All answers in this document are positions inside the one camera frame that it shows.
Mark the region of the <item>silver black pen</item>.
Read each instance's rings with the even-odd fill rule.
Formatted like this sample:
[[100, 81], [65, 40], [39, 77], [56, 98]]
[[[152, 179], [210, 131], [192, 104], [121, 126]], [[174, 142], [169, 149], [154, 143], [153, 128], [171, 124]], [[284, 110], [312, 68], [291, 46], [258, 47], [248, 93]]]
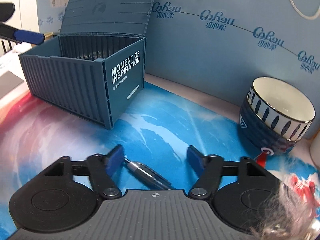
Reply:
[[127, 169], [142, 183], [151, 189], [174, 190], [172, 183], [166, 180], [159, 173], [138, 161], [130, 161], [124, 157], [124, 163]]

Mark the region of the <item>paper cup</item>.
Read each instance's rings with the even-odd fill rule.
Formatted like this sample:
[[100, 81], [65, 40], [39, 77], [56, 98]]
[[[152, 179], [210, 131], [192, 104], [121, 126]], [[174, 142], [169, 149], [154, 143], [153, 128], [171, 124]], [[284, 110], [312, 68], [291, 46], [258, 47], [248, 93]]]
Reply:
[[54, 33], [53, 32], [48, 32], [48, 33], [44, 33], [44, 40], [48, 41], [49, 39], [54, 37]]

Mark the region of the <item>large blue cardboard box left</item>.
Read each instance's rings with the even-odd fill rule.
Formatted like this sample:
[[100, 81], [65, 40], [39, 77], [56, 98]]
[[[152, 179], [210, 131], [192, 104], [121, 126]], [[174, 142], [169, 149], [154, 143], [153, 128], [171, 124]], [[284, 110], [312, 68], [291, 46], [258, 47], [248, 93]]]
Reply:
[[69, 0], [37, 0], [37, 18], [41, 33], [59, 33]]

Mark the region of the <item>large blue cardboard box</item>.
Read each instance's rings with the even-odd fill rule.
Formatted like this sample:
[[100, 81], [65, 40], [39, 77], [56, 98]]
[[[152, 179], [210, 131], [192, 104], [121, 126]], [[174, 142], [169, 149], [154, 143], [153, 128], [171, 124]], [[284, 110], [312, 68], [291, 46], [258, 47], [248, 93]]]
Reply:
[[289, 0], [155, 0], [148, 74], [239, 105], [260, 76], [284, 80], [319, 109], [319, 18]]
[[37, 0], [37, 18], [41, 33], [59, 33], [69, 0]]

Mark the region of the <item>colourful anime desk mat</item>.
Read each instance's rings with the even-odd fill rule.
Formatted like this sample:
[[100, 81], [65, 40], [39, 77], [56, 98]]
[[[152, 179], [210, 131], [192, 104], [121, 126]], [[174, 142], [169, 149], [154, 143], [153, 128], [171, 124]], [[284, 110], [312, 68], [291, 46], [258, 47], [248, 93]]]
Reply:
[[16, 230], [8, 210], [16, 190], [62, 156], [84, 160], [116, 145], [184, 190], [197, 179], [185, 161], [190, 145], [226, 160], [259, 159], [236, 120], [149, 83], [112, 130], [25, 93], [1, 109], [1, 239]]

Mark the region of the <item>blue container storage box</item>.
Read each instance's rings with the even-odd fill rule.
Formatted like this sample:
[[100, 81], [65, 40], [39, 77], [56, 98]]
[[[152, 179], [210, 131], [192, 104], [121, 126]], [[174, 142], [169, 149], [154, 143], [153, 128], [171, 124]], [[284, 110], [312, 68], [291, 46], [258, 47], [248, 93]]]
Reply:
[[31, 94], [112, 129], [144, 87], [154, 0], [69, 0], [59, 35], [20, 55]]

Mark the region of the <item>blue white ceramic bowl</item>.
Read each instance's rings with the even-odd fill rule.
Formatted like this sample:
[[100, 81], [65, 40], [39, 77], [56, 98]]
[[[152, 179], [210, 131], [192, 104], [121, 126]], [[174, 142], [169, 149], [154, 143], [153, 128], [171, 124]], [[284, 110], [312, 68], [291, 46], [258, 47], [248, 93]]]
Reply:
[[274, 77], [253, 80], [239, 114], [240, 131], [266, 155], [289, 153], [311, 126], [316, 111], [293, 85]]

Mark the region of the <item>large blue cardboard box right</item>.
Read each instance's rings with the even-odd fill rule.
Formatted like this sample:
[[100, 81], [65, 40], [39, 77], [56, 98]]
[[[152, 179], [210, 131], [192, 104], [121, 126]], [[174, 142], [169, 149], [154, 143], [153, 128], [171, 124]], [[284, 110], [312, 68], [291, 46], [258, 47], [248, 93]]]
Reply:
[[155, 0], [148, 74], [239, 105], [260, 76], [284, 80], [319, 109], [319, 18], [289, 0]]

